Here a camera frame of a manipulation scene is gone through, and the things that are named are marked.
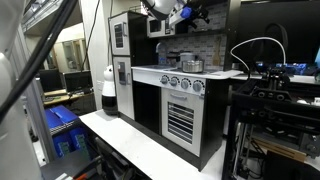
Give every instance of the cabinet door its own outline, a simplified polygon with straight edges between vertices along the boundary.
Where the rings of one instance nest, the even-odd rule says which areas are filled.
[[[124,13],[109,21],[112,53],[114,55],[130,55],[128,14]]]
[[[162,135],[200,156],[204,99],[165,88],[161,96]]]
[[[129,57],[114,57],[115,84],[119,112],[134,120],[131,63]]]

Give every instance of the small pot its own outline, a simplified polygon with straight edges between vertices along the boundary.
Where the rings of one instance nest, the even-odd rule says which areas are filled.
[[[182,61],[181,64],[182,64],[182,72],[202,73],[204,70],[204,61],[203,60]]]
[[[181,61],[190,61],[190,60],[195,60],[195,59],[196,59],[196,55],[191,52],[180,53],[180,60]]]

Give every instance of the white countertop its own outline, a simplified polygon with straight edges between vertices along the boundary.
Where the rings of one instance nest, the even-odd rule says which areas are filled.
[[[146,66],[136,66],[136,67],[131,67],[131,69],[165,73],[165,74],[174,74],[174,75],[181,75],[181,76],[190,76],[195,78],[197,77],[197,78],[205,78],[205,79],[216,79],[216,80],[229,79],[230,77],[241,74],[241,71],[238,71],[238,70],[217,71],[217,72],[208,73],[208,74],[197,74],[197,73],[183,73],[183,72],[168,71],[168,69],[174,69],[174,68],[153,69],[153,68],[146,68]]]
[[[221,179],[225,141],[207,166],[199,172],[197,168],[120,118],[107,116],[104,111],[99,110],[81,116],[80,119],[151,179]]]
[[[248,75],[241,74],[231,77],[231,79],[237,79],[237,80],[247,80]],[[252,79],[261,79],[261,75],[253,75],[251,76]],[[313,76],[300,76],[300,75],[294,75],[293,77],[290,77],[290,81],[294,83],[302,83],[302,84],[316,84],[320,85],[319,82],[315,82]]]

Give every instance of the white table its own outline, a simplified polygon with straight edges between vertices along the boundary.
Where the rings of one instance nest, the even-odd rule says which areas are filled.
[[[81,116],[80,119],[151,179],[221,180],[225,142],[199,172],[120,118],[107,116],[99,110]]]

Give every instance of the refrigerator door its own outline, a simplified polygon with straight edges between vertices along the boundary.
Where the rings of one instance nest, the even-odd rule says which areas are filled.
[[[128,13],[113,17],[109,21],[113,55],[130,55]]]
[[[114,57],[113,67],[118,110],[134,120],[131,63],[129,57]]]

